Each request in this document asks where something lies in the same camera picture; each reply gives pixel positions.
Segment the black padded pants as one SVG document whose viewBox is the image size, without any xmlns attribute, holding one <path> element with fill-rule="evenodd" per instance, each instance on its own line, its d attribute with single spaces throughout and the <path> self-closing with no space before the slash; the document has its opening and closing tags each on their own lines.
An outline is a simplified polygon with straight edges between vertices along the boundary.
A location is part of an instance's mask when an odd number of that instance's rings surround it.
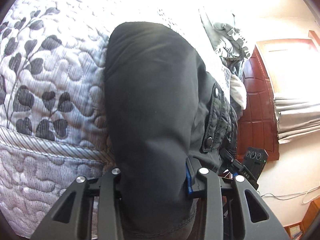
<svg viewBox="0 0 320 240">
<path fill-rule="evenodd" d="M 237 116 L 223 90 L 180 34 L 129 22 L 110 36 L 105 103 L 125 239 L 187 239 L 196 215 L 187 157 L 221 173 L 219 152 L 236 155 Z"/>
</svg>

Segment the red wooden headboard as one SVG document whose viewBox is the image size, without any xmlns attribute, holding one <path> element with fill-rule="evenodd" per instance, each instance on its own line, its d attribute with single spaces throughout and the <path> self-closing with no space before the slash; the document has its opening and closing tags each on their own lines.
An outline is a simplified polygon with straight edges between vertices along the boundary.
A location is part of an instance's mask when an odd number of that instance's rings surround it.
<svg viewBox="0 0 320 240">
<path fill-rule="evenodd" d="M 248 147 L 262 148 L 268 161 L 279 159 L 273 90 L 265 65 L 257 48 L 244 64 L 247 107 L 238 121 L 237 158 L 243 159 Z"/>
</svg>

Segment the grey crumpled duvet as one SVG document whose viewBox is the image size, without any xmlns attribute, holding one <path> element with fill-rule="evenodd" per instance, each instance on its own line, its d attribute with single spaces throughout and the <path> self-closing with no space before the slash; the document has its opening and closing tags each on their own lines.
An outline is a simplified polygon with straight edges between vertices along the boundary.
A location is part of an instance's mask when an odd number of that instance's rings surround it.
<svg viewBox="0 0 320 240">
<path fill-rule="evenodd" d="M 204 11 L 200 11 L 200 18 L 210 44 L 222 64 L 243 80 L 245 62 L 252 57 L 254 43 L 234 23 L 217 22 Z"/>
</svg>

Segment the white pillow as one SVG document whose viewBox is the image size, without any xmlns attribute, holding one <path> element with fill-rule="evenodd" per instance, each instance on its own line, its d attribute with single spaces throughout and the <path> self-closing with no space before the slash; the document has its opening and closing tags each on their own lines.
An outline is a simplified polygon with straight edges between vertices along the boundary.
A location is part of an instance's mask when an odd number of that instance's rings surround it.
<svg viewBox="0 0 320 240">
<path fill-rule="evenodd" d="M 230 79 L 230 96 L 242 110 L 246 109 L 247 91 L 244 83 L 235 74 L 232 74 Z"/>
</svg>

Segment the grey quilted leaf bedspread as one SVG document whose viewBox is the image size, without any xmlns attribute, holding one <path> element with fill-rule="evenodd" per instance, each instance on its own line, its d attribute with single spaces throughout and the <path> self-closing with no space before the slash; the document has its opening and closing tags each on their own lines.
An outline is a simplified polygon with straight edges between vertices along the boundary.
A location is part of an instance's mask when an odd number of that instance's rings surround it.
<svg viewBox="0 0 320 240">
<path fill-rule="evenodd" d="M 234 23 L 235 0 L 15 0 L 1 22 L 1 212 L 30 237 L 68 185 L 113 165 L 103 72 L 124 22 L 160 23 L 184 37 L 230 96 L 232 73 L 200 11 Z"/>
</svg>

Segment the striped grey curtain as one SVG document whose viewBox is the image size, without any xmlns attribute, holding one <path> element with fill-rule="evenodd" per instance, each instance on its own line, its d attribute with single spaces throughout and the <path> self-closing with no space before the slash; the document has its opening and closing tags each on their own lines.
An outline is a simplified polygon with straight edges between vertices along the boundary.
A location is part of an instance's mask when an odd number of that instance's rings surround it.
<svg viewBox="0 0 320 240">
<path fill-rule="evenodd" d="M 280 144 L 319 131 L 319 99 L 277 93 L 273 103 Z"/>
</svg>

